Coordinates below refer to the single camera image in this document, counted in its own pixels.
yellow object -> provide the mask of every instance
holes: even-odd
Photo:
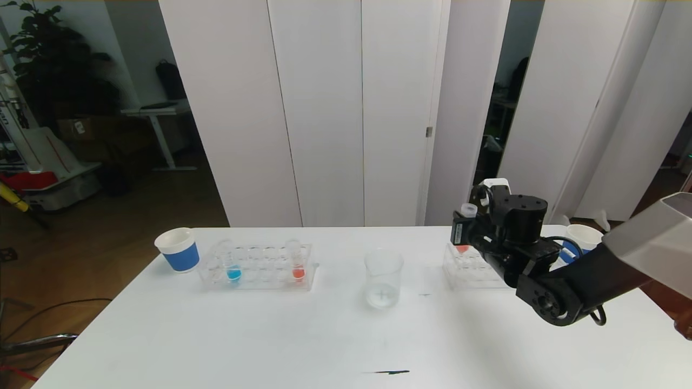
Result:
[[[0,197],[7,200],[8,203],[17,207],[18,210],[26,212],[29,210],[29,204],[25,203],[24,200],[20,199],[17,194],[10,189],[7,185],[0,182]]]

cardboard box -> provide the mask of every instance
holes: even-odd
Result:
[[[63,141],[108,140],[116,134],[130,131],[146,132],[153,135],[150,123],[144,118],[128,116],[88,116],[78,119],[57,121]]]
[[[149,172],[161,158],[150,134],[136,130],[107,140],[72,141],[69,146],[77,159],[117,167],[130,181]]]

potted plant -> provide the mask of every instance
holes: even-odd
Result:
[[[81,34],[63,26],[57,17],[61,6],[43,12],[33,2],[7,6],[29,13],[10,39],[20,60],[14,67],[17,85],[40,125],[55,129],[60,118],[117,112],[120,93],[97,72],[110,55],[93,53]]]

blue and white cup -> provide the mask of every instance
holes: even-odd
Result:
[[[595,228],[584,226],[582,224],[572,224],[567,227],[565,232],[565,237],[574,240],[579,248],[584,252],[584,254],[596,248],[601,243],[603,239],[603,233]],[[573,244],[563,241],[562,245],[564,249],[560,252],[560,258],[565,261],[565,263],[572,263],[579,259],[579,250],[574,247]]]
[[[154,240],[154,246],[178,273],[187,273],[199,263],[197,244],[194,243],[194,234],[190,228],[180,227],[166,231]]]

black mark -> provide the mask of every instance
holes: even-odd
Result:
[[[375,374],[388,374],[388,375],[394,375],[394,374],[401,374],[401,373],[408,373],[409,370],[386,370],[383,372],[373,372]]]

